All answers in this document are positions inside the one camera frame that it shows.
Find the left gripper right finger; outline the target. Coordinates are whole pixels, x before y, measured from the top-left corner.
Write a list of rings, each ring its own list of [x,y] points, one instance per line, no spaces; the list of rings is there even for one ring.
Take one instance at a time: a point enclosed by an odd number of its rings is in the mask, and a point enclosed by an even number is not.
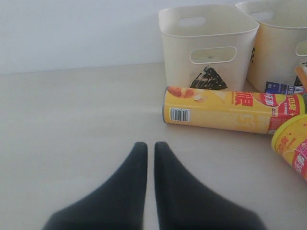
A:
[[[161,230],[255,230],[257,216],[196,179],[166,142],[154,146],[154,185]]]

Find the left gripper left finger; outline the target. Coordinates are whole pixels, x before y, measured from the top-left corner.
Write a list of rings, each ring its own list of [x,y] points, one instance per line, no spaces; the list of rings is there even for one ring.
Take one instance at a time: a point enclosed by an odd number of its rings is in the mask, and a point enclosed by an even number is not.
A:
[[[147,186],[148,147],[136,142],[100,187],[55,212],[45,230],[141,230]]]

